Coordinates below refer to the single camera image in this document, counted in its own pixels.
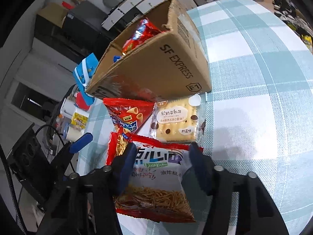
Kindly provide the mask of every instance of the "plaid tablecloth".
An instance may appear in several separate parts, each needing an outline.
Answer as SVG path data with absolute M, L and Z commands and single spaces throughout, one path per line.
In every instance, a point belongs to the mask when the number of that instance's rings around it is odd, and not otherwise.
M 288 26 L 252 0 L 220 0 L 188 13 L 200 32 L 213 84 L 207 94 L 204 154 L 231 172 L 256 172 L 289 233 L 299 234 L 313 214 L 312 54 Z M 81 175 L 104 165 L 112 130 L 107 109 L 97 99 L 87 124 L 94 140 L 79 155 Z M 183 186 L 196 223 L 119 215 L 123 233 L 201 234 L 211 198 L 200 191 L 192 170 Z M 237 197 L 229 234 L 235 232 Z

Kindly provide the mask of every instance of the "yellow object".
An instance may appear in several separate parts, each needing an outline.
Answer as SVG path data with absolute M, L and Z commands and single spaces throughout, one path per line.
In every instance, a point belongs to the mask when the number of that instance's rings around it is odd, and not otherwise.
M 74 114 L 72 116 L 72 124 L 73 125 L 77 125 L 80 128 L 85 129 L 87 121 L 88 121 L 88 117 L 83 116 L 77 112 L 74 112 Z

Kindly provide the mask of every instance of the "red object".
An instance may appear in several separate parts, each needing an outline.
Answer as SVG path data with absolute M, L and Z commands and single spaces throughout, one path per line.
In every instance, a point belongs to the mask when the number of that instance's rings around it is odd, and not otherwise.
M 118 139 L 118 134 L 116 132 L 111 132 L 110 140 L 108 144 L 106 165 L 110 165 L 115 157 L 117 139 Z M 146 144 L 143 146 L 151 147 L 151 148 L 157 147 L 157 148 L 163 148 L 163 149 L 168 149 L 168 150 L 189 150 L 188 145 L 183 145 L 183 144 L 178 144 L 178 143 L 165 144 L 156 139 L 148 138 L 148 137 L 144 137 L 140 135 L 135 135 L 135 134 L 131 134 L 129 142 L 134 142 L 135 144 L 136 143 Z M 185 218 L 182 216 L 174 216 L 174 215 L 170 215 L 166 211 L 162 212 L 162 211 L 156 211 L 150 208 L 145 208 L 144 205 L 139 205 L 138 208 L 133 208 L 133 209 L 117 208 L 116 212 L 123 214 L 123 215 L 131 216 L 131 217 L 150 219 L 155 222 L 160 222 L 160 221 L 173 222 L 173 223 L 194 222 L 194 219 L 192 217 Z
M 71 4 L 67 3 L 67 2 L 62 2 L 62 6 L 68 10 L 74 9 L 75 7 L 72 6 Z
M 133 50 L 135 47 L 160 32 L 161 31 L 154 24 L 152 24 L 148 18 L 140 20 L 134 35 L 124 44 L 122 49 L 123 54 Z
M 123 98 L 104 98 L 116 131 L 129 140 L 152 114 L 154 102 Z
M 82 109 L 82 110 L 89 110 L 89 107 L 86 103 L 85 103 L 85 100 L 81 94 L 81 92 L 78 92 L 77 93 L 77 96 L 76 96 L 76 104 L 77 106 Z

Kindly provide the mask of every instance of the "black cable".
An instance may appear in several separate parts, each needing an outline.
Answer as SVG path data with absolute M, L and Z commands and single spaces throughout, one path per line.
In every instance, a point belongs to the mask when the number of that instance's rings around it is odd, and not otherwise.
M 1 158 L 1 161 L 2 161 L 3 166 L 4 166 L 5 174 L 7 175 L 7 182 L 8 182 L 8 184 L 9 184 L 10 193 L 11 193 L 13 205 L 14 205 L 14 208 L 15 208 L 15 212 L 16 212 L 16 214 L 17 214 L 18 222 L 19 222 L 20 225 L 21 225 L 21 230 L 22 230 L 25 234 L 27 234 L 27 229 L 26 229 L 24 220 L 23 220 L 23 218 L 22 218 L 21 211 L 20 211 L 20 209 L 19 209 L 19 207 L 18 207 L 18 201 L 17 201 L 17 199 L 16 199 L 16 194 L 15 194 L 15 189 L 14 189 L 14 184 L 13 184 L 13 180 L 12 180 L 12 175 L 11 175 L 11 172 L 10 172 L 10 168 L 9 168 L 8 163 L 7 163 L 7 158 L 5 157 L 5 154 L 4 154 L 4 151 L 3 151 L 3 149 L 2 149 L 1 144 L 0 144 L 0 158 Z
M 20 202 L 20 200 L 21 200 L 21 195 L 22 195 L 23 188 L 24 188 L 24 187 L 22 186 L 21 191 L 20 191 L 20 194 L 19 194 L 19 196 L 18 196 L 18 206 L 19 206 L 19 202 Z M 15 221 L 18 222 L 18 214 L 16 214 L 16 216 L 15 216 Z
M 61 135 L 58 133 L 57 129 L 55 129 L 52 125 L 46 124 L 46 125 L 43 125 L 43 126 L 39 127 L 38 130 L 35 132 L 35 135 L 37 136 L 37 134 L 40 132 L 40 130 L 42 130 L 44 127 L 50 127 L 52 129 L 54 129 L 55 134 L 58 135 L 58 137 L 60 138 L 60 141 L 62 142 L 63 146 L 65 145 L 64 141 L 61 138 Z M 72 168 L 73 172 L 75 172 L 75 169 L 74 169 L 74 166 L 72 164 L 72 161 L 70 161 L 69 164 L 71 165 L 71 168 Z

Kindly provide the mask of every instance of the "white drawer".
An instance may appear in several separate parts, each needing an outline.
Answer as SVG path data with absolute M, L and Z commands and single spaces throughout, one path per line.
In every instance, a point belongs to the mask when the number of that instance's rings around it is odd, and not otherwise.
M 138 4 L 136 7 L 139 9 L 142 13 L 146 13 L 153 7 L 157 6 L 159 3 L 162 3 L 164 0 L 143 0 L 140 4 Z
M 110 30 L 112 26 L 114 26 L 114 24 L 120 20 L 121 17 L 123 17 L 124 14 L 122 12 L 120 12 L 118 9 L 115 9 L 115 11 L 113 11 L 111 13 L 111 15 L 109 15 L 109 17 L 107 17 L 106 20 L 104 20 L 104 22 L 102 23 L 102 27 L 106 30 Z
M 142 0 L 126 0 L 124 3 L 119 6 L 118 8 L 126 14 L 131 8 L 135 7 L 138 3 L 140 3 Z

